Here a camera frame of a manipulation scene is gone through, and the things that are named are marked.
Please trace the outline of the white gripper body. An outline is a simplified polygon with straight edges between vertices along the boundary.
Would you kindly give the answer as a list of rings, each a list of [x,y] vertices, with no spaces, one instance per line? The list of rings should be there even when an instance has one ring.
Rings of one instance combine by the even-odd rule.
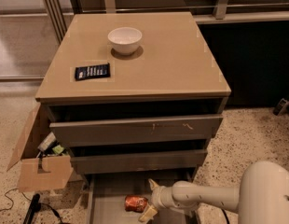
[[[158,186],[152,189],[151,203],[158,210],[177,207],[176,201],[172,197],[172,188],[165,186]]]

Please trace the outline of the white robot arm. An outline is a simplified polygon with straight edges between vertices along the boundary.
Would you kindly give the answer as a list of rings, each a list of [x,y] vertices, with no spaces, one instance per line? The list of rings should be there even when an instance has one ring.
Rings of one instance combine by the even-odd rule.
[[[238,215],[238,224],[289,224],[289,172],[270,161],[247,167],[236,188],[199,186],[178,181],[170,187],[150,180],[152,195],[139,220],[148,222],[161,209],[192,210],[206,203]]]

